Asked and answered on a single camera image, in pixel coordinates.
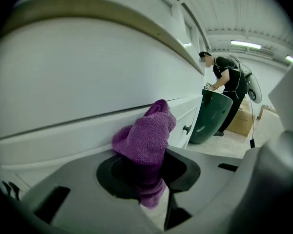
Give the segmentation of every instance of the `cardboard box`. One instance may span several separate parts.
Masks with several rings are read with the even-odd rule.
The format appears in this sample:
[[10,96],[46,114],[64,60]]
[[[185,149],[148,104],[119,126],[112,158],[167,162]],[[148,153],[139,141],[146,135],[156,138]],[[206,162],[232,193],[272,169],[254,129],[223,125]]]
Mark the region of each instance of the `cardboard box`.
[[255,116],[251,112],[239,109],[227,130],[248,136],[253,126],[253,117]]

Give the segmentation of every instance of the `white wall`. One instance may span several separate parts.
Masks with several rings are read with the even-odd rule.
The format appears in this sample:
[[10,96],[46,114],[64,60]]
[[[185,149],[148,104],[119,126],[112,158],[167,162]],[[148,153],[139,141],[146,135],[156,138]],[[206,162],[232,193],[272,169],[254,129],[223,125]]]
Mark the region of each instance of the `white wall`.
[[[257,117],[259,115],[260,108],[262,105],[268,105],[273,107],[271,101],[268,98],[268,94],[283,78],[286,71],[254,60],[242,58],[241,60],[244,65],[246,65],[252,70],[252,73],[255,75],[260,85],[260,89],[262,91],[262,102],[260,104],[256,104],[254,102],[252,103],[253,113]],[[214,84],[216,82],[216,78],[212,71],[212,68],[205,69],[204,85],[206,85],[207,82],[211,84]]]

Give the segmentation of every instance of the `man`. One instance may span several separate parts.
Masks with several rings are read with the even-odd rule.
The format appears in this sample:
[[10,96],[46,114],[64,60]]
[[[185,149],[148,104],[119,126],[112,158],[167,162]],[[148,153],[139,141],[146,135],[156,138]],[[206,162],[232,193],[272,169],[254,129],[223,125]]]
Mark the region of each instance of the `man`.
[[244,95],[247,93],[247,84],[243,73],[237,70],[235,63],[224,57],[213,57],[207,52],[199,53],[200,58],[205,62],[206,67],[213,65],[213,72],[217,82],[210,86],[209,90],[216,90],[225,86],[223,94],[233,100],[233,104],[222,126],[214,134],[215,136],[224,136],[224,130],[230,125],[234,116],[242,103]]

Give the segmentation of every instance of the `purple cloth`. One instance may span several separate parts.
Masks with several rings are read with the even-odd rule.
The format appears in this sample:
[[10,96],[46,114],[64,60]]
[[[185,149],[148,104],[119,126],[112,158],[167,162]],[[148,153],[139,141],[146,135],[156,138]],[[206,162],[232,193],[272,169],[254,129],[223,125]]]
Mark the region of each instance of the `purple cloth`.
[[155,102],[142,118],[122,128],[112,139],[114,151],[134,163],[135,184],[140,203],[148,208],[158,205],[166,187],[160,176],[169,133],[176,125],[167,102]]

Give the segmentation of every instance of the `green trash bin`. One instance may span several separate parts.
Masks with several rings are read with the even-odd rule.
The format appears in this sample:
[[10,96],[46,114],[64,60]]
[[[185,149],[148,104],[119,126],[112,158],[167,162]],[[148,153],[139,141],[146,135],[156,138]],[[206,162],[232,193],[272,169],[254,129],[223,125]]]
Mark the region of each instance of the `green trash bin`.
[[232,99],[207,89],[202,90],[202,104],[197,117],[190,143],[202,144],[207,141],[225,121],[230,108]]

